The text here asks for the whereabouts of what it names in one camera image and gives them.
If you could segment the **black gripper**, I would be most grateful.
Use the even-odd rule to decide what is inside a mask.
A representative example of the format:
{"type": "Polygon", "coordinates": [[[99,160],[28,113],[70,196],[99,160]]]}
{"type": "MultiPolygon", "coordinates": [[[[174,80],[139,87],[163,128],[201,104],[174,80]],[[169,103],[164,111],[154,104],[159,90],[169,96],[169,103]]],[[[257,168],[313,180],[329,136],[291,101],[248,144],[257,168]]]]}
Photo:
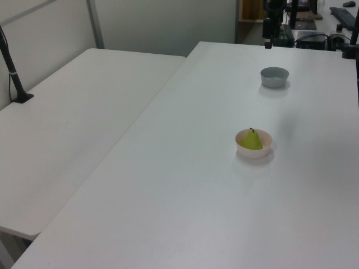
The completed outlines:
{"type": "Polygon", "coordinates": [[[263,38],[265,49],[271,49],[273,46],[273,38],[279,38],[283,12],[286,9],[286,0],[266,0],[265,12],[266,19],[263,21],[263,38]]]}

